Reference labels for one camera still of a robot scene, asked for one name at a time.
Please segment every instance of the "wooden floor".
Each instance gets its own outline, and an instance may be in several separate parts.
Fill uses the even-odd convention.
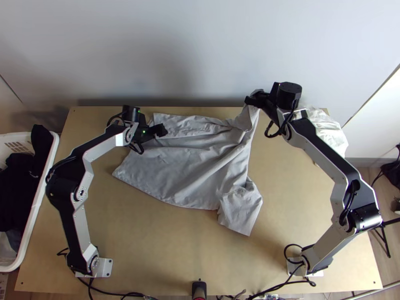
[[[375,176],[378,174],[379,169],[360,168],[362,177],[367,183],[371,183]],[[395,204],[394,198],[400,198],[400,191],[394,187],[386,177],[382,176],[374,185],[376,197],[379,203],[379,208],[382,213],[384,221],[400,217],[393,212],[393,205]],[[375,254],[376,262],[379,268],[380,277],[383,285],[388,285],[396,281],[400,281],[400,223],[392,224],[386,227],[385,233],[388,239],[391,258],[386,256],[383,248],[383,243],[377,235],[370,231],[369,238],[371,240],[373,252]],[[5,300],[71,300],[71,299],[88,299],[87,295],[71,296],[61,294],[45,294],[45,293],[29,293],[29,292],[15,292],[14,286],[17,276],[10,274]],[[363,291],[355,291],[354,294],[361,294]],[[297,295],[280,295],[280,297],[292,297],[304,300],[341,300],[352,296],[351,292],[335,292],[335,293],[316,293],[316,294],[297,294]],[[115,296],[104,296],[93,293],[94,299],[114,299]],[[190,297],[161,297],[160,300],[188,300]],[[378,294],[370,295],[362,298],[363,300],[400,300],[400,286],[382,291]]]

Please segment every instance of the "tripod leg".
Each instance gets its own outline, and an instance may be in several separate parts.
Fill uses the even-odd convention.
[[[391,258],[391,252],[389,251],[388,240],[386,239],[386,234],[385,234],[385,226],[381,225],[380,229],[382,230],[382,240],[384,242],[384,246],[386,247],[386,255],[388,258]]]

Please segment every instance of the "white wall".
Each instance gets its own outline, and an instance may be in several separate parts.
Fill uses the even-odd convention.
[[[344,124],[400,61],[399,11],[398,0],[3,0],[0,71],[31,108],[240,105],[292,81]]]
[[[397,158],[400,143],[400,69],[343,127],[348,158]]]
[[[24,105],[0,78],[0,134],[29,130],[18,118],[23,111]]]

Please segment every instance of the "black cable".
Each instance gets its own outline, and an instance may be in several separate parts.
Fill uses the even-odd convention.
[[[114,119],[120,119],[122,121],[123,125],[125,126],[125,121],[122,119],[122,112],[117,113],[117,114],[113,115],[111,118],[109,118],[107,121],[107,126],[109,126],[111,124],[111,121]]]
[[[93,300],[92,293],[91,293],[93,280],[94,280],[94,278],[90,278],[89,285],[87,286],[87,293],[89,294],[90,300]]]
[[[269,122],[269,124],[268,124],[268,126],[267,126],[267,128],[266,128],[266,130],[265,130],[265,133],[264,133],[264,135],[265,135],[267,138],[269,138],[269,139],[275,138],[275,137],[281,135],[281,134],[284,132],[286,124],[288,123],[288,121],[289,121],[290,119],[292,119],[292,117],[293,117],[293,115],[294,115],[294,113],[295,113],[295,109],[296,109],[297,102],[298,102],[298,101],[294,101],[294,102],[293,102],[293,104],[292,104],[292,106],[291,106],[291,111],[290,111],[290,113],[286,116],[286,118],[283,120],[282,125],[278,128],[278,130],[277,130],[275,133],[270,134],[270,135],[268,135],[268,132],[270,131],[272,125],[274,124],[274,121]]]
[[[65,165],[66,163],[72,162],[72,161],[75,160],[76,158],[77,158],[76,156],[71,156],[71,157],[64,158],[63,160],[60,160],[59,162],[55,163],[55,164],[50,168],[50,170],[48,171],[47,176],[46,176],[46,178],[45,178],[45,182],[46,182],[47,184],[49,183],[50,177],[53,175],[54,171],[55,171],[57,168],[61,167],[62,165]]]
[[[372,181],[372,183],[371,183],[371,188],[374,186],[374,184],[375,184],[375,182],[379,179],[379,178],[381,178],[381,176],[383,175],[384,173],[382,172],[382,170],[378,173],[378,175],[375,177],[375,179]]]
[[[291,261],[291,260],[288,258],[288,256],[286,255],[286,251],[287,251],[288,248],[291,247],[291,246],[299,247],[301,250],[303,250],[303,247],[300,246],[300,245],[298,245],[298,244],[292,243],[292,244],[287,245],[287,246],[283,249],[284,258],[285,258],[289,263],[298,265],[297,268],[294,269],[294,271],[289,275],[289,277],[286,279],[285,282],[282,282],[282,283],[280,283],[280,284],[277,284],[277,285],[275,285],[275,286],[273,286],[273,287],[270,287],[270,288],[268,288],[268,289],[266,289],[266,290],[263,290],[263,291],[261,291],[261,292],[259,292],[259,293],[257,293],[257,294],[251,295],[251,296],[249,296],[249,297],[247,298],[247,300],[252,300],[252,299],[254,299],[254,298],[257,298],[258,296],[263,296],[263,295],[265,295],[266,293],[270,293],[270,292],[279,290],[280,288],[282,288],[282,287],[284,287],[284,286],[286,286],[286,285],[308,283],[308,284],[309,284],[310,286],[312,286],[312,287],[316,287],[316,286],[317,286],[317,284],[316,284],[314,281],[311,281],[307,276],[304,277],[305,280],[296,280],[296,281],[291,281],[291,282],[289,282],[290,279],[293,277],[293,275],[296,273],[296,271],[297,271],[300,267],[304,266],[304,262],[303,262],[303,261]]]
[[[286,250],[287,250],[289,247],[291,247],[291,246],[296,246],[296,247],[299,247],[301,250],[303,250],[303,247],[300,246],[300,245],[298,245],[298,244],[289,244],[289,245],[287,245],[287,246],[283,249],[284,258],[285,258],[289,263],[291,263],[291,264],[295,264],[295,265],[303,264],[302,261],[291,261],[291,260],[288,258],[288,256],[286,255]]]
[[[64,256],[64,257],[66,258],[66,257],[67,257],[67,253],[63,253],[63,252],[66,251],[66,250],[68,250],[68,248],[62,249],[60,252],[57,253],[57,256]],[[151,299],[151,300],[158,300],[158,299],[155,298],[155,297],[146,296],[146,295],[142,294],[141,292],[131,291],[131,292],[128,292],[128,293],[123,294],[123,293],[116,293],[116,292],[109,292],[109,291],[101,290],[101,289],[99,289],[99,288],[97,288],[97,287],[92,286],[93,281],[95,280],[95,278],[93,278],[93,277],[90,278],[89,283],[85,282],[84,280],[82,280],[82,279],[79,278],[79,277],[77,277],[77,279],[78,279],[81,283],[83,283],[85,286],[87,286],[87,290],[88,290],[88,294],[89,294],[90,300],[93,300],[91,290],[96,291],[96,292],[99,292],[99,293],[104,294],[104,295],[120,296],[120,297],[122,297],[121,300],[124,299],[125,297],[140,297],[140,298],[149,298],[149,299]]]
[[[269,289],[263,290],[263,291],[261,291],[261,292],[259,292],[259,293],[257,293],[257,294],[251,295],[251,296],[249,296],[249,297],[247,298],[247,300],[252,300],[252,299],[254,299],[254,298],[257,298],[258,296],[263,296],[263,295],[265,295],[266,293],[274,292],[274,291],[279,290],[280,288],[282,288],[282,287],[284,287],[284,286],[286,286],[286,285],[308,283],[310,286],[316,287],[317,284],[316,284],[314,281],[311,281],[308,277],[305,277],[305,280],[296,280],[296,281],[291,281],[291,282],[289,282],[289,280],[293,277],[293,275],[296,273],[296,271],[297,271],[301,266],[303,266],[303,265],[304,265],[303,262],[302,262],[302,264],[299,264],[298,267],[297,267],[296,269],[294,269],[293,273],[291,273],[291,274],[289,275],[289,277],[286,279],[285,282],[282,282],[282,283],[280,283],[280,284],[277,284],[277,285],[275,285],[275,286],[273,286],[273,287],[270,287]]]

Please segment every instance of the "black cloth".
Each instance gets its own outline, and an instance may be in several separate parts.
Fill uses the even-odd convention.
[[[389,179],[390,183],[400,190],[400,161],[396,160],[386,163],[380,167],[383,175]]]
[[[52,134],[42,125],[33,126],[30,138],[35,155],[13,153],[0,172],[0,231],[17,230],[21,236],[53,144]]]

